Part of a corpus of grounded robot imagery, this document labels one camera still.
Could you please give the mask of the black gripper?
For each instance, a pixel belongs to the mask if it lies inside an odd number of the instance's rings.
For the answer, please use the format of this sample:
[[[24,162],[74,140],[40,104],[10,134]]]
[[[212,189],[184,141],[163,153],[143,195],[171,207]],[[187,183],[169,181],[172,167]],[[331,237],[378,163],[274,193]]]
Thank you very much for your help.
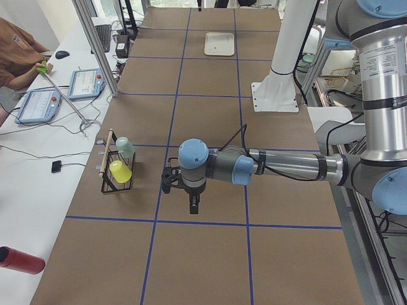
[[[198,214],[199,213],[200,194],[203,193],[204,187],[203,186],[199,186],[199,187],[186,186],[184,188],[184,190],[189,195],[190,214]]]

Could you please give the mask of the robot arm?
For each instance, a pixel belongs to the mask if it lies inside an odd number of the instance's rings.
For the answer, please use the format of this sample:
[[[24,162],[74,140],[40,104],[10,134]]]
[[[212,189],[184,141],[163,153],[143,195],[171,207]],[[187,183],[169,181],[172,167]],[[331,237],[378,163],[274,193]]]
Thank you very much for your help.
[[[392,214],[406,213],[406,2],[330,1],[324,42],[359,52],[366,149],[360,154],[290,154],[184,141],[166,166],[162,190],[184,189],[198,213],[208,179],[248,185],[253,175],[326,180],[357,191]]]

